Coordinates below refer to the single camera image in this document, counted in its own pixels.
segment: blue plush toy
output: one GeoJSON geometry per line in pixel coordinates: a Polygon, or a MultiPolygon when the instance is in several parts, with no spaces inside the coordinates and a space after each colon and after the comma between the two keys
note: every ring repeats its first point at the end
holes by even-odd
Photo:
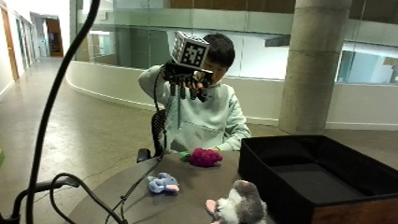
{"type": "Polygon", "coordinates": [[[168,173],[160,173],[158,177],[149,176],[149,189],[154,193],[161,193],[164,190],[178,192],[177,179],[168,173]]]}

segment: robotic hand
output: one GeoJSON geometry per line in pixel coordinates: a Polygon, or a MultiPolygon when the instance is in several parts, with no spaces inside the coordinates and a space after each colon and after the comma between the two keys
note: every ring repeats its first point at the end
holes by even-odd
{"type": "Polygon", "coordinates": [[[170,83],[170,93],[176,96],[176,86],[180,86],[180,98],[185,99],[185,88],[189,88],[190,99],[205,102],[206,89],[212,84],[213,72],[176,64],[169,60],[162,66],[162,78],[170,83]]]}
{"type": "Polygon", "coordinates": [[[210,44],[200,37],[176,32],[172,59],[162,66],[164,79],[170,83],[172,96],[180,86],[180,98],[185,99],[189,88],[190,99],[205,102],[206,89],[213,82],[213,72],[201,69],[210,44]]]}

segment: stuffed animal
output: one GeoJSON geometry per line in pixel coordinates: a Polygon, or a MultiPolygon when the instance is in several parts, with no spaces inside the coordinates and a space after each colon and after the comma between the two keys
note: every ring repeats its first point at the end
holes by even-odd
{"type": "Polygon", "coordinates": [[[160,173],[158,177],[149,176],[149,189],[154,193],[161,193],[165,191],[178,192],[178,182],[177,179],[168,173],[160,173]]]}
{"type": "Polygon", "coordinates": [[[190,153],[190,164],[200,167],[212,167],[218,161],[222,161],[221,155],[212,149],[202,149],[197,147],[190,153]]]}
{"type": "Polygon", "coordinates": [[[226,199],[206,201],[206,210],[214,218],[212,224],[266,224],[266,203],[256,185],[245,180],[236,181],[226,199]]]}

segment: curved wall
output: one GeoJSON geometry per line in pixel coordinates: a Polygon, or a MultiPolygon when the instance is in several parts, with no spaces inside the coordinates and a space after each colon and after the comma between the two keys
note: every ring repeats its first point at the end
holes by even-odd
{"type": "MultiPolygon", "coordinates": [[[[106,101],[154,110],[138,85],[141,71],[72,62],[67,83],[76,91],[106,101]]],[[[236,89],[248,122],[277,125],[283,81],[226,77],[224,83],[236,89]]],[[[397,95],[397,86],[335,84],[327,128],[398,131],[397,95]]]]}

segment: glass railing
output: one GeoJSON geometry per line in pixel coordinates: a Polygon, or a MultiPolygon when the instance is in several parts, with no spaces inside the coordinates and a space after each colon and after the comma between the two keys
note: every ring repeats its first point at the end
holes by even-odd
{"type": "MultiPolygon", "coordinates": [[[[77,27],[89,0],[80,0],[77,27]]],[[[398,77],[398,2],[353,1],[335,82],[393,84],[398,77]]],[[[176,31],[226,34],[237,57],[226,76],[282,80],[294,0],[104,0],[76,60],[145,69],[170,58],[176,31]]]]}

